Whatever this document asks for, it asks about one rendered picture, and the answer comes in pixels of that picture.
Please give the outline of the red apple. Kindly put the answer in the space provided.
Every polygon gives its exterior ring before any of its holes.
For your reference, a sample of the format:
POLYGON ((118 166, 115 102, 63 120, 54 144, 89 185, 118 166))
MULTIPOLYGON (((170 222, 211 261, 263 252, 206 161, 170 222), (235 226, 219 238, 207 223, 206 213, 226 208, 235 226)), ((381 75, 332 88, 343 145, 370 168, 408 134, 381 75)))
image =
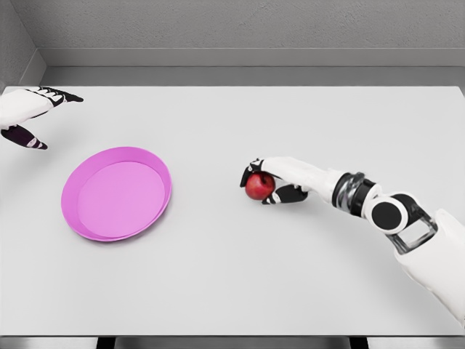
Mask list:
POLYGON ((275 190, 275 179, 266 172, 253 172, 247 179, 246 195, 256 201, 263 201, 275 190))

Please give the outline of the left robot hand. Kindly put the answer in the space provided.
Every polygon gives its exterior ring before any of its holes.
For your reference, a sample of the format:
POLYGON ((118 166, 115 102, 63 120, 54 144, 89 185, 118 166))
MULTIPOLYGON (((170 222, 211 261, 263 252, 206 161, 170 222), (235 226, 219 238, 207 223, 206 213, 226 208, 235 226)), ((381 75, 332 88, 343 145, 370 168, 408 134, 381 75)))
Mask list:
POLYGON ((83 101, 78 95, 52 87, 31 87, 6 93, 0 97, 0 135, 24 148, 46 150, 47 144, 21 124, 48 113, 58 105, 83 101))

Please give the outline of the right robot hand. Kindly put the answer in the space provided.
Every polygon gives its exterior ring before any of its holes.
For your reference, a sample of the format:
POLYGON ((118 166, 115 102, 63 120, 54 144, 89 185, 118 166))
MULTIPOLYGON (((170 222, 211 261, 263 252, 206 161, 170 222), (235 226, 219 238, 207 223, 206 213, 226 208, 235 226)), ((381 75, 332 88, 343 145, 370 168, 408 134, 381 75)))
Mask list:
POLYGON ((244 169, 240 187, 245 188, 250 177, 259 172, 285 183, 265 196, 262 204, 293 204, 303 202, 308 197, 310 187, 305 182, 308 174, 302 161, 286 156, 257 158, 244 169))

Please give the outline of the pink plate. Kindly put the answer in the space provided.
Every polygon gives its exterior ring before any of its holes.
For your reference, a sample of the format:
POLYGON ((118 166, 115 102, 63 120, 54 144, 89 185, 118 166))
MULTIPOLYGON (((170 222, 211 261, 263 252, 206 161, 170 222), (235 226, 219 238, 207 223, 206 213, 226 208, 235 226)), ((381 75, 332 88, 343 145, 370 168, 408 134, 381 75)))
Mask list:
POLYGON ((171 198, 169 168, 142 148, 110 148, 90 156, 68 177, 62 215, 78 235, 118 241, 149 228, 171 198))

